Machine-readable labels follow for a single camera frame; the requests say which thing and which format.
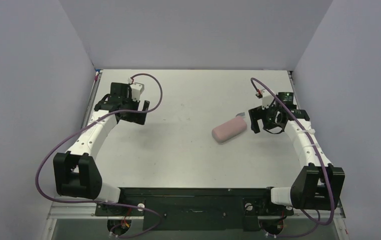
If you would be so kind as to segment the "pink umbrella case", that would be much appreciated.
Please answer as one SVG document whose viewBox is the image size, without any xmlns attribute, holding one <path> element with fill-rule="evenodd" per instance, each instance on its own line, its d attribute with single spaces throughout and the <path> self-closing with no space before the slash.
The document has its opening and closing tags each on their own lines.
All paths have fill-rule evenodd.
<svg viewBox="0 0 381 240">
<path fill-rule="evenodd" d="M 214 127 L 211 131 L 213 139 L 218 144 L 224 144 L 227 141 L 237 137 L 247 130 L 246 114 L 238 113 L 234 118 Z"/>
</svg>

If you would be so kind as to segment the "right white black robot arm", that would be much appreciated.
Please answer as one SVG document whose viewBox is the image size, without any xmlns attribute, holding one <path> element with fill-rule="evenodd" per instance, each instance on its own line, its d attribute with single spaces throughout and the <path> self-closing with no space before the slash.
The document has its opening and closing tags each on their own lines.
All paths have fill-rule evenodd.
<svg viewBox="0 0 381 240">
<path fill-rule="evenodd" d="M 262 104 L 249 109 L 251 130 L 271 133 L 279 128 L 292 141 L 301 171 L 290 187 L 274 187 L 271 202 L 303 210 L 331 211 L 338 205 L 345 172 L 335 167 L 323 153 L 311 127 L 308 113 L 294 104 L 292 92 L 272 96 L 266 90 L 256 93 Z"/>
</svg>

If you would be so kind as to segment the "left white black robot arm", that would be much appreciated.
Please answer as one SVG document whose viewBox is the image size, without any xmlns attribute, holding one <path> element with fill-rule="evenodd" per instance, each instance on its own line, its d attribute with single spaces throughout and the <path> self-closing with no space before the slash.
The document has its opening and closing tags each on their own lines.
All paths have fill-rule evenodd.
<svg viewBox="0 0 381 240">
<path fill-rule="evenodd" d="M 88 128 L 65 153 L 57 153 L 53 158 L 59 195 L 108 203 L 119 201 L 121 189 L 103 182 L 96 157 L 119 121 L 144 125 L 147 114 L 137 113 L 144 89 L 139 82 L 111 83 L 110 92 L 94 106 Z"/>
</svg>

